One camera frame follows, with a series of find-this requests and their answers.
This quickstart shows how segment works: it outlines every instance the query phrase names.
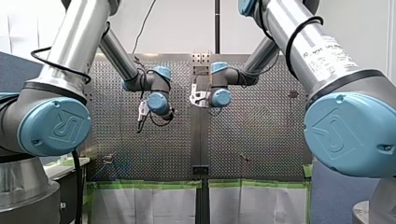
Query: green tape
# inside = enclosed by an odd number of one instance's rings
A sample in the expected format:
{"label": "green tape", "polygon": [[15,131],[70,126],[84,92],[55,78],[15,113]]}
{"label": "green tape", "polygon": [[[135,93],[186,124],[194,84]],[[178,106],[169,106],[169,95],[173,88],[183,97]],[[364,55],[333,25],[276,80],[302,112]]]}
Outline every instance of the green tape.
{"label": "green tape", "polygon": [[143,180],[100,181],[88,184],[89,189],[199,189],[201,181],[156,182]]}
{"label": "green tape", "polygon": [[210,179],[210,188],[239,188],[241,187],[240,179]]}
{"label": "green tape", "polygon": [[87,215],[88,215],[88,224],[92,224],[92,203],[93,203],[93,190],[87,188],[87,196],[86,196],[86,207],[87,207]]}
{"label": "green tape", "polygon": [[306,224],[310,224],[311,223],[311,194],[312,194],[312,183],[311,182],[307,182],[306,184],[306,217],[305,217],[305,221]]}
{"label": "green tape", "polygon": [[58,164],[58,161],[49,162],[49,163],[45,164],[44,166],[51,166],[51,165],[55,165],[55,164]]}
{"label": "green tape", "polygon": [[305,182],[281,182],[250,179],[209,180],[210,188],[238,188],[241,186],[279,188],[279,189],[306,189]]}
{"label": "green tape", "polygon": [[306,178],[312,177],[314,165],[313,164],[303,165],[303,168],[304,168],[305,177]]}

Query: vertical metal rail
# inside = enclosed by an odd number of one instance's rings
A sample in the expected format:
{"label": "vertical metal rail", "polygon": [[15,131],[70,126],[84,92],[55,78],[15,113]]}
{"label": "vertical metal rail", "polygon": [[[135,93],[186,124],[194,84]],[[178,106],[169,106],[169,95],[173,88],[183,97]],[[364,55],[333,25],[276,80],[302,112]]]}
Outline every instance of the vertical metal rail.
{"label": "vertical metal rail", "polygon": [[220,0],[215,0],[215,53],[220,54]]}

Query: printed label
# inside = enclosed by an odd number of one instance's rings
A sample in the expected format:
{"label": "printed label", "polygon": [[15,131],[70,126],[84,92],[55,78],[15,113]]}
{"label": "printed label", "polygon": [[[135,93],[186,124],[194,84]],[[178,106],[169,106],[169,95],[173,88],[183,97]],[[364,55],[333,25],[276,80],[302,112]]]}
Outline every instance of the printed label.
{"label": "printed label", "polygon": [[341,48],[331,36],[323,36],[323,43],[305,52],[303,57],[312,72],[324,80],[336,72],[345,72],[348,68],[358,67],[352,58]]}

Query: gray wall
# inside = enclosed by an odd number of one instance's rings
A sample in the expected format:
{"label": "gray wall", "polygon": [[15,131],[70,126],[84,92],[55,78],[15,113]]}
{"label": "gray wall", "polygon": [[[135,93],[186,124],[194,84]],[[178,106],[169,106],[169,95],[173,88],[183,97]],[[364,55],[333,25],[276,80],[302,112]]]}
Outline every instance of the gray wall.
{"label": "gray wall", "polygon": [[311,224],[350,224],[352,207],[373,195],[377,179],[340,175],[314,161]]}

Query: white wall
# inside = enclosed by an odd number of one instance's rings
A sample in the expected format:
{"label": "white wall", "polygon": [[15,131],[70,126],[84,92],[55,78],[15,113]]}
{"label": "white wall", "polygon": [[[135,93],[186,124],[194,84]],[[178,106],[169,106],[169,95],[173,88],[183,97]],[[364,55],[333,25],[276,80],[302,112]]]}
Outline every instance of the white wall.
{"label": "white wall", "polygon": [[393,0],[322,0],[318,14],[325,28],[335,36],[362,67],[389,73],[389,26]]}
{"label": "white wall", "polygon": [[[238,0],[221,1],[221,52],[251,53],[263,33],[251,18],[238,12]],[[123,1],[112,17],[113,29],[127,51],[149,9],[151,1]],[[215,50],[213,0],[158,0],[148,18],[136,52],[206,52]]]}
{"label": "white wall", "polygon": [[[263,38],[253,19],[239,15],[237,2],[221,0],[221,53],[251,53]],[[64,16],[60,0],[0,0],[0,4],[0,50],[31,59],[32,49],[51,45]],[[123,0],[119,13],[110,19],[128,52],[150,4],[150,0]],[[389,38],[394,24],[389,19],[394,11],[390,4],[393,0],[322,0],[318,14],[357,63],[390,75],[396,70],[390,58],[396,50]],[[158,0],[136,52],[214,48],[213,0]]]}

